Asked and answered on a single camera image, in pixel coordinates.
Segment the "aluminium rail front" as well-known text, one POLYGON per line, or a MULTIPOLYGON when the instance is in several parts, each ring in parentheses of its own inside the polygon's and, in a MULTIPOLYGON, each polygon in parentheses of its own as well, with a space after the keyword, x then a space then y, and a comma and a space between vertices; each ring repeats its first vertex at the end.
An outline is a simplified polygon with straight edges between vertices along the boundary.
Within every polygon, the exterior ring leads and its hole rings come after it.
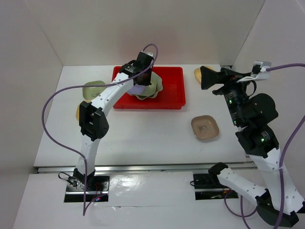
MULTIPOLYGON (((206 171, 215 163, 196 163, 196 164, 156 164, 156 165, 129 165, 129 166, 97 166, 95 168, 96 173, 123 173, 123 172, 175 172, 175 171, 206 171)), ((74 167, 39 167, 38 174, 48 173, 72 173, 74 167)))

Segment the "green scalloped bowl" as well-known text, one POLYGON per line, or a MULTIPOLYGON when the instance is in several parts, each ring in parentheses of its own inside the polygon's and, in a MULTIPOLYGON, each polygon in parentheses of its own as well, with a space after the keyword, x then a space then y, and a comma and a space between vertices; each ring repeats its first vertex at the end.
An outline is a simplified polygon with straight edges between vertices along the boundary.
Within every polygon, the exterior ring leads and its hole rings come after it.
POLYGON ((141 94, 133 93, 133 90, 129 90, 127 92, 128 95, 135 96, 139 100, 145 100, 147 98, 156 98, 158 93, 163 90, 163 80, 162 78, 155 72, 152 72, 151 75, 151 84, 146 86, 141 94))

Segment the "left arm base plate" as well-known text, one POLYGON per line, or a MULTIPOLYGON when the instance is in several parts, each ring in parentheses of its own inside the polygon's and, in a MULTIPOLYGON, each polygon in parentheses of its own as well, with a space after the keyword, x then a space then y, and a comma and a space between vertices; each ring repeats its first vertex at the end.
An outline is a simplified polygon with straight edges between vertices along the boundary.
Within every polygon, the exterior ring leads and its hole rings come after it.
MULTIPOLYGON (((95 176, 93 178, 93 183, 86 190, 86 202, 90 202, 92 199, 94 199, 94 202, 108 202, 109 184, 109 176, 95 176)), ((83 188, 84 185, 82 183, 72 177, 69 177, 64 202, 83 202, 83 188)))

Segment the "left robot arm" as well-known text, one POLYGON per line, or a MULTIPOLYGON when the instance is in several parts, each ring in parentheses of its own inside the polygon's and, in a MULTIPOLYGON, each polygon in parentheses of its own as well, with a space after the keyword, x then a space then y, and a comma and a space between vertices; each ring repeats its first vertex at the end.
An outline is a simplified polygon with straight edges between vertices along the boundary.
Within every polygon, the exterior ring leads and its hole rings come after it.
POLYGON ((154 56, 141 51, 136 60, 124 64, 116 74, 113 86, 90 102, 83 101, 79 107, 81 128, 81 154, 73 171, 77 185, 89 190, 94 185, 95 158, 100 140, 109 131, 107 115, 115 103, 129 90, 137 86, 144 89, 151 84, 154 56))

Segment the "purple square panda plate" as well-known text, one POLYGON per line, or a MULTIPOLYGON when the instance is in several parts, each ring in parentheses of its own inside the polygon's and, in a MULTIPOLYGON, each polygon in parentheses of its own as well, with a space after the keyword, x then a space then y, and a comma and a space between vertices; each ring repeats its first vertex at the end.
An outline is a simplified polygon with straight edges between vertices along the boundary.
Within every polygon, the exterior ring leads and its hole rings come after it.
POLYGON ((140 95, 144 92, 146 86, 144 85, 134 85, 130 90, 127 91, 128 94, 131 95, 140 95))

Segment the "aluminium rail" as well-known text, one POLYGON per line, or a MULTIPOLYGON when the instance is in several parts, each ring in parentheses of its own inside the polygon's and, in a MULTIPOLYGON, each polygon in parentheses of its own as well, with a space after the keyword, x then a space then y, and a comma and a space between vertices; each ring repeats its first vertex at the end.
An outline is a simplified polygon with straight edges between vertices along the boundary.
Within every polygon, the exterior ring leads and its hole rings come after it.
MULTIPOLYGON (((156 165, 129 165, 129 166, 97 166, 95 168, 96 173, 123 173, 123 172, 175 172, 175 171, 206 171, 215 163, 196 163, 196 164, 156 164, 156 165)), ((72 173, 74 167, 39 167, 38 174, 48 173, 72 173)))
POLYGON ((221 68, 232 69, 232 65, 220 65, 221 68))

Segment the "aluminium rail right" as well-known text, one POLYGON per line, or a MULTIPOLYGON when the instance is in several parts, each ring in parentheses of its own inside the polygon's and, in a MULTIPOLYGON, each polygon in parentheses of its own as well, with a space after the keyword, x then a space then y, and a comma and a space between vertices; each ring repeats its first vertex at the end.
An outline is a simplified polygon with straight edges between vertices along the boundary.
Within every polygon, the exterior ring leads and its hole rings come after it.
POLYGON ((232 69, 232 65, 220 65, 221 68, 232 69))

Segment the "pink-brown square panda plate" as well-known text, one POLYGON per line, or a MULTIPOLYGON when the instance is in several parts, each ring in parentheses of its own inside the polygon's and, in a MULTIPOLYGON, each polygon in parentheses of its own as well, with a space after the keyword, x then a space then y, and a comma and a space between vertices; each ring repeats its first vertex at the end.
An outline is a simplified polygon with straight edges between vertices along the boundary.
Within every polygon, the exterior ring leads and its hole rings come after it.
POLYGON ((210 115, 197 116, 191 120, 191 127, 197 140, 211 140, 218 137, 220 130, 210 115))

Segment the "green square plate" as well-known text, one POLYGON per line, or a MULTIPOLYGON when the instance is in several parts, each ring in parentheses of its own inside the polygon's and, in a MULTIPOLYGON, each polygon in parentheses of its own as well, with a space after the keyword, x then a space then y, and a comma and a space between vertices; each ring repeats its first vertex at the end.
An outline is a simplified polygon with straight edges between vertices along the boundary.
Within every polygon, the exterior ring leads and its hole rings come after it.
POLYGON ((85 84, 82 89, 82 95, 84 100, 92 100, 100 95, 106 87, 96 87, 94 85, 105 85, 104 81, 92 81, 85 84))

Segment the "red plastic bin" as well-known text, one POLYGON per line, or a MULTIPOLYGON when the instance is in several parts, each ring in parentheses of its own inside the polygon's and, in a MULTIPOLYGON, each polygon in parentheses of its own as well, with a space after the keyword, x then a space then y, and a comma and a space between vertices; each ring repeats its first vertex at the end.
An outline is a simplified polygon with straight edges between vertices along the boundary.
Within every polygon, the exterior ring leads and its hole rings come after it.
POLYGON ((125 93, 113 106, 115 109, 181 109, 185 103, 183 69, 173 66, 156 66, 152 68, 162 79, 163 89, 155 98, 138 99, 125 93))

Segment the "yellow square plate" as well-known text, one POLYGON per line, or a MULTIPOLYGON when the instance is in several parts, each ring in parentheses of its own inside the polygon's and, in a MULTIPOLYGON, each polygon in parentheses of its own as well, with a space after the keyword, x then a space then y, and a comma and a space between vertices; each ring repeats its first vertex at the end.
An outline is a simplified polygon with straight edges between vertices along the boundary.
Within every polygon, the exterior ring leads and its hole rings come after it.
POLYGON ((194 70, 194 77, 199 84, 208 83, 215 70, 210 66, 201 66, 194 70))
POLYGON ((77 110, 76 110, 76 115, 75 115, 77 121, 79 121, 79 119, 80 119, 80 105, 81 105, 81 103, 78 104, 77 110))

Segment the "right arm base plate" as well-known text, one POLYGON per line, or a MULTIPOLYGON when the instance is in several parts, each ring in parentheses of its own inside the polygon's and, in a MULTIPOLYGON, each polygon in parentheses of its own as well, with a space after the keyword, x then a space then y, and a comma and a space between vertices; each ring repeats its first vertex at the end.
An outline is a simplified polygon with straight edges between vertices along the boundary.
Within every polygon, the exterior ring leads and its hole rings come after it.
POLYGON ((190 182, 190 185, 194 187, 195 200, 238 198, 235 191, 214 181, 207 173, 193 174, 193 181, 190 182))

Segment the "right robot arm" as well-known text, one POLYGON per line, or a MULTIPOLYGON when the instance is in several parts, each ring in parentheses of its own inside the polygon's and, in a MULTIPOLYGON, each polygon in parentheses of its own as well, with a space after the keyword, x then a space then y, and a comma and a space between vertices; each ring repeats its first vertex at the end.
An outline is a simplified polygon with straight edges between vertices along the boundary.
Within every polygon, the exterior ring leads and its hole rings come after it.
POLYGON ((237 175, 228 165, 217 163, 209 169, 209 184, 231 188, 250 201, 261 219, 274 228, 291 228, 299 221, 298 215, 304 213, 305 200, 284 165, 286 149, 280 148, 269 127, 278 117, 275 102, 267 94, 249 96, 246 92, 249 84, 269 79, 273 70, 269 62, 258 61, 249 73, 227 68, 216 72, 201 66, 194 74, 200 79, 203 90, 220 85, 213 94, 225 98, 232 122, 239 128, 236 137, 265 181, 265 187, 258 186, 237 175))

